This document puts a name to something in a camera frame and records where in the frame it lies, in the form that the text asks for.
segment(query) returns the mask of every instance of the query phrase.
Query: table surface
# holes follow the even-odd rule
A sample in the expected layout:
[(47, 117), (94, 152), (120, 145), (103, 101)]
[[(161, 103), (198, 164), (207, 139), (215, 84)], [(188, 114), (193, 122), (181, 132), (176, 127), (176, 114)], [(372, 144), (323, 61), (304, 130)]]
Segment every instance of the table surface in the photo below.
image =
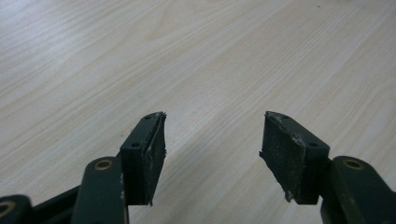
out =
[(167, 157), (136, 223), (319, 223), (259, 157), (265, 111), (396, 190), (394, 0), (2, 1), (0, 195), (78, 185), (145, 115)]

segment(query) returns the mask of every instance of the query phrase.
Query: wood grain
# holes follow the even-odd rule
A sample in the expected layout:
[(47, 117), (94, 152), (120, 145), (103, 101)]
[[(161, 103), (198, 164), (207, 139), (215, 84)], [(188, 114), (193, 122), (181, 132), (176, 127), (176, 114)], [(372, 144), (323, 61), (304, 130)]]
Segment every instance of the wood grain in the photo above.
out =
[(258, 157), (266, 110), (396, 190), (396, 3), (0, 2), (0, 195), (73, 188), (160, 110), (168, 156), (136, 223), (319, 223)]

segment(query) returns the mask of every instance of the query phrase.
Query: brass screw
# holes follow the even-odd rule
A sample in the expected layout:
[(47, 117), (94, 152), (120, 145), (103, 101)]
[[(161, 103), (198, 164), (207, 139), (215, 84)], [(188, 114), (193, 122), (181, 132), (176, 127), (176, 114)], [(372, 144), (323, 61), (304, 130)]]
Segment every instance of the brass screw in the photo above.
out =
[(108, 168), (111, 167), (111, 165), (113, 165), (113, 161), (102, 160), (95, 164), (95, 170), (100, 170), (100, 171), (107, 170)]

